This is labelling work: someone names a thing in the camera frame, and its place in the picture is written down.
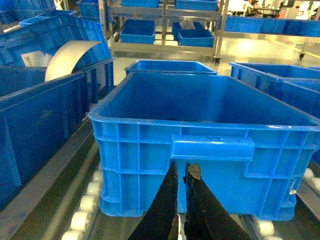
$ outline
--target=metal shelf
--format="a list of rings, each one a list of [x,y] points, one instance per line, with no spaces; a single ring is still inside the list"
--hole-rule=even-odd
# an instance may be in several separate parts
[[[244,33],[244,32],[227,32],[223,33],[224,38],[231,39],[253,39],[266,41],[287,41],[301,43],[319,43],[319,37],[311,36],[293,36],[293,35],[278,35],[278,34],[261,34],[261,33]]]

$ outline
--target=blue plastic bin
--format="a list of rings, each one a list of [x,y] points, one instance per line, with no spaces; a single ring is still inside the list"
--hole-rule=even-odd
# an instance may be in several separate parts
[[[8,68],[2,67],[0,71],[1,78],[14,83],[10,86],[12,89],[8,89],[10,92],[17,89],[17,82],[29,77],[30,83],[34,81],[32,75],[25,74],[26,69],[21,73],[15,69],[12,74],[4,75],[3,71],[8,72]],[[83,76],[82,73],[68,75],[0,97],[0,209],[82,122]]]
[[[227,76],[130,73],[88,116],[110,216],[147,211],[175,161],[178,212],[190,162],[229,213],[289,220],[290,192],[320,147],[319,119]]]
[[[288,35],[299,36],[302,26],[302,20],[288,19],[284,25],[283,33]]]
[[[157,8],[160,0],[121,0],[123,7]]]
[[[39,21],[42,21],[44,19],[47,19],[49,18],[48,16],[35,16],[35,17],[32,17],[32,18],[29,18],[27,20],[24,20],[24,21],[20,21],[19,22],[19,25],[21,27],[25,27],[25,26],[28,26],[28,25],[31,25],[31,24],[34,24],[34,23],[37,23]]]
[[[13,22],[17,21],[17,17],[15,15],[15,12],[12,10],[4,10],[0,11],[0,21],[4,24],[11,24]]]
[[[259,34],[263,24],[263,18],[228,16],[224,30],[226,32]]]
[[[54,0],[11,0],[15,10],[48,10],[55,8]]]
[[[125,73],[151,72],[168,74],[209,74],[218,72],[198,61],[138,60],[127,66]]]
[[[310,66],[309,68],[313,69],[313,70],[319,70],[320,71],[320,66]]]
[[[23,21],[23,20],[27,20],[27,19],[31,19],[33,17],[36,17],[38,15],[44,14],[48,11],[52,11],[55,10],[56,8],[51,8],[51,9],[45,9],[45,10],[17,10],[14,9],[14,14],[16,16],[16,18],[18,19],[18,21]]]
[[[175,0],[176,9],[216,11],[218,1],[216,0]]]
[[[283,81],[320,79],[320,71],[292,65],[231,62],[231,76],[281,98]]]
[[[128,19],[125,21],[124,26],[129,28],[155,28],[156,23],[153,20]]]
[[[320,119],[320,81],[284,81],[280,100]],[[320,151],[312,159],[320,165]]]
[[[304,37],[320,37],[320,21],[308,20],[301,23],[299,31],[300,36]]]
[[[77,16],[77,11],[74,10],[50,10],[43,14],[40,14],[38,17],[54,17],[58,15],[70,15],[73,17]]]
[[[125,26],[120,32],[121,42],[135,44],[154,44],[156,38],[155,27],[130,27]]]
[[[195,29],[205,29],[205,27],[200,22],[194,22],[193,23]],[[180,22],[173,22],[172,23],[172,35],[173,40],[178,41],[178,31],[182,29]]]
[[[23,67],[21,54],[42,51],[54,55],[72,40],[101,41],[82,56],[75,69],[111,58],[101,24],[63,14],[0,35],[0,66]]]
[[[283,34],[287,23],[286,19],[263,18],[262,34]]]
[[[214,45],[214,36],[207,29],[181,29],[178,44],[181,46],[209,47]]]

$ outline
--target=cart wheel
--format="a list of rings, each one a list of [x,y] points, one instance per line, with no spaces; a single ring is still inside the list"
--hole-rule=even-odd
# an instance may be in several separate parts
[[[219,57],[219,58],[214,58],[214,65],[215,66],[219,66],[220,65],[220,59],[221,59],[221,57]]]

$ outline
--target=roller conveyor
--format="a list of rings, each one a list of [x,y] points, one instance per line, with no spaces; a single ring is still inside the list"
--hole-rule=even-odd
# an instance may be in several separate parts
[[[72,230],[74,213],[79,211],[89,183],[98,176],[99,161],[91,121],[85,119],[60,151],[0,212],[0,239],[62,239],[65,232]],[[319,176],[319,166],[311,163],[309,168],[316,177]],[[320,196],[303,181],[297,193],[294,218],[272,222],[274,237],[279,238],[264,238],[252,216],[233,215],[232,218],[254,240],[318,240],[319,206]],[[83,237],[79,239],[127,240],[142,218],[111,217],[97,207],[90,213],[86,231],[82,231]],[[185,218],[184,214],[180,216],[180,232],[183,232]]]

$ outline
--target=shiny floor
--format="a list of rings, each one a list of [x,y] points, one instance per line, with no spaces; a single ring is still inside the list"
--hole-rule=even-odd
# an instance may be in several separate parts
[[[308,52],[302,60],[299,59],[300,49],[303,44],[278,41],[264,41],[251,39],[225,38],[222,42],[221,61],[219,66],[204,62],[208,67],[217,70],[219,75],[230,76],[230,62],[243,63],[266,63],[266,64],[288,64],[302,67],[320,66],[320,39],[317,44],[309,44]],[[138,59],[156,59],[157,56],[140,54],[138,57],[121,57],[116,53],[114,61],[114,84],[118,85],[126,76],[124,68]]]

